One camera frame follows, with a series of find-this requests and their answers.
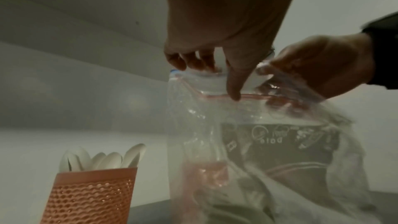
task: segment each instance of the dark sleeve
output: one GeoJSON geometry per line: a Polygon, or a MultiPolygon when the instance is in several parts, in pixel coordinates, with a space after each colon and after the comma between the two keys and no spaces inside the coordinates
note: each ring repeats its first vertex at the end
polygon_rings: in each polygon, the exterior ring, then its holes
{"type": "Polygon", "coordinates": [[[398,12],[365,25],[373,41],[375,74],[370,85],[398,89],[398,12]]]}

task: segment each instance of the plastic bag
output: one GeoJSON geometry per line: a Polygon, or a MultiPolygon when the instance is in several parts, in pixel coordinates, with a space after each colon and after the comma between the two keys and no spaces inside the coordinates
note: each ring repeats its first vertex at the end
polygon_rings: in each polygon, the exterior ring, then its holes
{"type": "Polygon", "coordinates": [[[277,70],[252,75],[239,102],[225,83],[224,73],[170,74],[175,223],[380,223],[350,119],[277,70]]]}

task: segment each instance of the orange basket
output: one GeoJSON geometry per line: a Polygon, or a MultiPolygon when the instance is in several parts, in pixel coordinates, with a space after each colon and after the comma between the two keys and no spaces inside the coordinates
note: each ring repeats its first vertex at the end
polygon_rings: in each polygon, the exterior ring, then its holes
{"type": "Polygon", "coordinates": [[[58,173],[41,224],[126,224],[137,168],[58,173]]]}

